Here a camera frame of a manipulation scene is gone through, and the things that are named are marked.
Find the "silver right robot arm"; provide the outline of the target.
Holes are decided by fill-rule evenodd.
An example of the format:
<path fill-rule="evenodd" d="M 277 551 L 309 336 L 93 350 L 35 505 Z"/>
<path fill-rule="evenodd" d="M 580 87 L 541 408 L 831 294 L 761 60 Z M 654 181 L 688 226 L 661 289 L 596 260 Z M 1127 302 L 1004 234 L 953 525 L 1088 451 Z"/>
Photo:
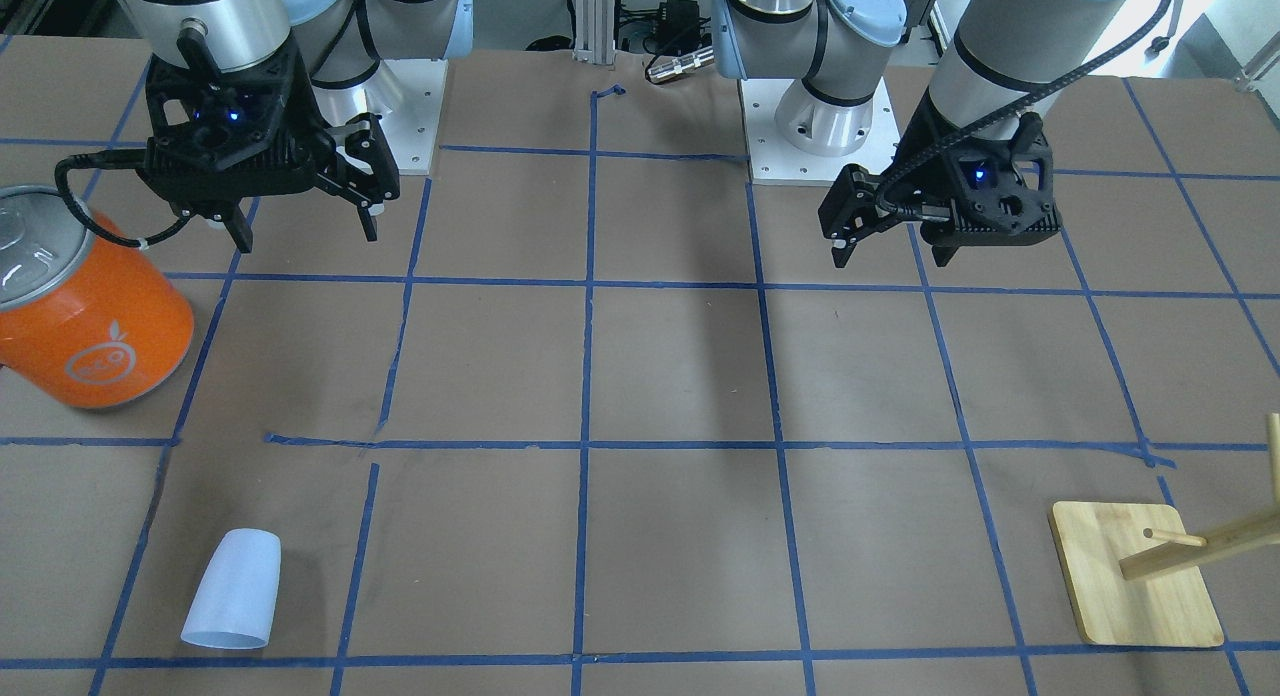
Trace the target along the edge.
<path fill-rule="evenodd" d="M 401 194 L 426 114 L 396 61 L 465 58 L 474 0 L 118 0 L 152 50 L 136 171 L 169 205 L 252 248 L 241 203 L 323 191 L 367 241 Z"/>

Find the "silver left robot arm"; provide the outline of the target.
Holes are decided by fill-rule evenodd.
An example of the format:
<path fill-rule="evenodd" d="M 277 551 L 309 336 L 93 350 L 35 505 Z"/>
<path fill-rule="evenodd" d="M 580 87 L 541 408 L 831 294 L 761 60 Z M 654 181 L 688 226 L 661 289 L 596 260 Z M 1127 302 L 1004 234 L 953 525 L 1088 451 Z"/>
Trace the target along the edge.
<path fill-rule="evenodd" d="M 859 136 L 817 143 L 829 122 L 867 125 L 906 26 L 905 0 L 714 0 L 721 75 L 788 81 L 777 125 L 806 152 L 849 157 Z M 1148 35 L 1171 0 L 1105 52 L 1094 45 L 1125 0 L 969 0 L 878 175 L 840 169 L 818 210 L 836 267 L 856 244 L 918 223 L 937 266 L 959 249 L 1041 244 L 1059 235 L 1053 154 L 1043 118 L 1065 87 Z"/>

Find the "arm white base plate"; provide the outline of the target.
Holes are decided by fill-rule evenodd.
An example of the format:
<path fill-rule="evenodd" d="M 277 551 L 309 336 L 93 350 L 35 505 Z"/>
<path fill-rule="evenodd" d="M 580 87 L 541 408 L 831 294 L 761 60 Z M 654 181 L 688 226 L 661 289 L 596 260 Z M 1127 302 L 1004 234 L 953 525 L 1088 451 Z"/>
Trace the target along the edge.
<path fill-rule="evenodd" d="M 828 186 L 846 164 L 872 175 L 890 168 L 900 132 L 886 81 L 854 107 L 820 102 L 790 78 L 739 86 L 754 184 Z"/>
<path fill-rule="evenodd" d="M 449 61 L 380 61 L 361 84 L 315 86 L 320 111 L 333 125 L 358 113 L 379 114 L 402 175 L 429 177 L 436 150 Z"/>

